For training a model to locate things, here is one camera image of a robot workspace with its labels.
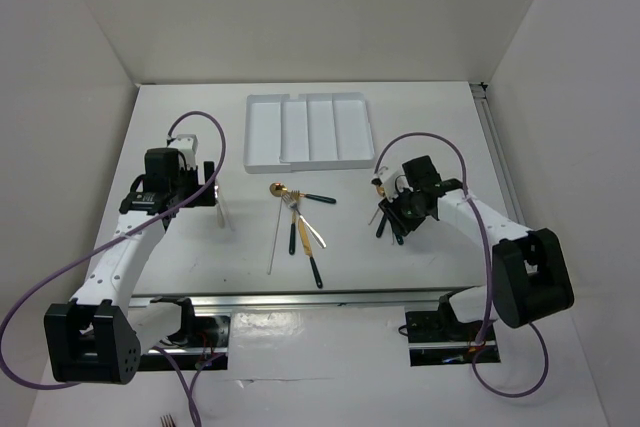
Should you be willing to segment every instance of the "white tray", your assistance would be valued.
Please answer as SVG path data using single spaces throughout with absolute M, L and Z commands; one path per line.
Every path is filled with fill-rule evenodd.
M 250 174 L 365 169 L 374 157 L 360 93 L 247 97 L 244 168 Z

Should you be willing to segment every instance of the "white tabletop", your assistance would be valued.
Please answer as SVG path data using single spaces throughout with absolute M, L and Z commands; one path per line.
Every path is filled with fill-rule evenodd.
M 288 253 L 290 214 L 283 209 L 272 275 L 267 275 L 279 201 L 269 184 L 284 182 L 303 192 L 335 197 L 335 206 L 303 200 L 301 210 L 327 241 L 314 246 L 325 290 L 402 289 L 468 286 L 483 282 L 479 249 L 448 226 L 428 219 L 391 245 L 387 228 L 375 237 L 377 221 L 367 225 L 379 200 L 370 185 L 372 169 L 247 174 L 242 163 L 246 98 L 250 94 L 361 92 L 368 101 L 376 153 L 397 135 L 428 131 L 443 135 L 462 150 L 469 182 L 480 199 L 506 212 L 475 104 L 464 82 L 236 84 L 143 86 L 111 187 L 98 243 L 113 235 L 120 201 L 143 172 L 147 149 L 164 145 L 171 123 L 189 110 L 214 115 L 227 136 L 227 158 L 219 177 L 235 231 L 216 224 L 215 209 L 183 209 L 147 263 L 135 292 L 250 293 L 317 291 L 308 260 L 298 246 Z M 184 121 L 177 133 L 195 133 L 198 161 L 217 161 L 220 141 L 202 118 Z M 399 168 L 431 155 L 443 178 L 460 177 L 457 158 L 431 139 L 396 144 L 384 164 Z

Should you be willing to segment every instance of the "black-handled knife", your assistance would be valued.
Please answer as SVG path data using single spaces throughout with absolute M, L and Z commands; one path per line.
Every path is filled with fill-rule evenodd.
M 296 253 L 296 221 L 291 222 L 291 233 L 289 234 L 289 254 Z
M 309 257 L 311 261 L 311 270 L 313 270 L 313 278 L 316 279 L 316 285 L 319 289 L 322 288 L 322 277 L 320 277 L 320 272 L 318 272 L 318 266 L 316 265 L 316 260 L 313 257 Z
M 396 238 L 398 245 L 404 245 L 404 238 L 394 230 L 393 224 L 391 224 L 391 233 Z
M 384 213 L 382 214 L 382 219 L 380 220 L 380 225 L 378 225 L 378 230 L 376 230 L 376 237 L 380 238 L 382 237 L 382 234 L 384 233 L 384 226 L 387 225 L 387 216 L 384 215 Z
M 316 261 L 313 258 L 313 253 L 311 252 L 311 243 L 309 242 L 309 237 L 307 237 L 307 231 L 304 228 L 304 223 L 302 222 L 302 220 L 298 220 L 298 230 L 300 231 L 300 240 L 302 241 L 304 253 L 309 256 L 309 261 L 311 262 L 311 270 L 313 271 L 313 278 L 316 280 L 316 286 L 321 289 L 323 287 L 322 277 L 320 277 L 318 266 L 316 265 Z
M 310 200 L 315 200 L 317 202 L 324 202 L 325 204 L 335 204 L 338 201 L 333 197 L 325 197 L 324 195 L 316 195 L 316 194 L 300 194 L 302 197 Z

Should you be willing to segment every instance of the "gold spoon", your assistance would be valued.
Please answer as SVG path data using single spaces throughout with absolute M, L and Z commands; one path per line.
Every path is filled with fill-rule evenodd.
M 271 195 L 273 195 L 274 197 L 282 197 L 284 194 L 289 192 L 289 190 L 287 189 L 286 185 L 281 184 L 280 182 L 274 182 L 269 186 L 269 192 L 271 192 Z M 324 202 L 325 204 L 336 203 L 336 199 L 333 199 L 331 197 L 324 197 L 322 195 L 303 194 L 301 192 L 300 197 L 305 197 L 310 200 L 317 200 L 318 202 Z

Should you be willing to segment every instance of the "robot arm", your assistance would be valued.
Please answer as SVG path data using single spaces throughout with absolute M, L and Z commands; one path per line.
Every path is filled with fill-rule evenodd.
M 478 222 L 459 180 L 443 181 L 428 156 L 403 164 L 404 173 L 384 171 L 374 179 L 383 191 L 379 207 L 402 236 L 427 218 L 455 227 L 476 245 L 483 241 Z M 471 192 L 482 217 L 492 254 L 491 318 L 517 328 L 573 305 L 574 296 L 557 236 L 548 229 L 534 231 L 512 222 Z M 445 298 L 458 322 L 483 318 L 486 286 L 466 289 Z
M 141 355 L 159 340 L 191 334 L 195 313 L 189 299 L 155 299 L 148 307 L 128 313 L 142 270 L 175 214 L 130 232 L 202 187 L 195 161 L 196 137 L 180 135 L 170 139 L 169 145 L 147 151 L 145 173 L 122 201 L 114 237 L 125 239 L 105 251 L 68 303 L 52 304 L 45 314 L 52 371 L 60 382 L 126 384 L 136 373 Z M 213 175 L 213 162 L 205 162 L 204 171 L 206 181 Z M 186 207 L 215 205 L 215 185 L 211 185 Z

